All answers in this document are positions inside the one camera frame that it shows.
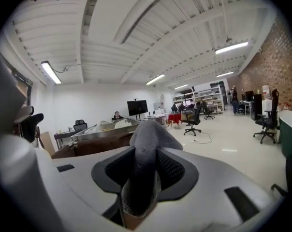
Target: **red brick wall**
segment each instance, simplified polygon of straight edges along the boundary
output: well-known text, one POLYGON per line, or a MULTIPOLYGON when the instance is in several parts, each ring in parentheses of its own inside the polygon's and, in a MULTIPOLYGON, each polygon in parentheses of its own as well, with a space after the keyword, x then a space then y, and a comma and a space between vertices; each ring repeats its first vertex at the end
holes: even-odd
POLYGON ((229 87, 236 85, 239 98, 244 91, 269 85, 270 91, 277 88, 279 102, 292 105, 292 36, 279 17, 269 35, 248 66, 238 76, 227 79, 229 87))

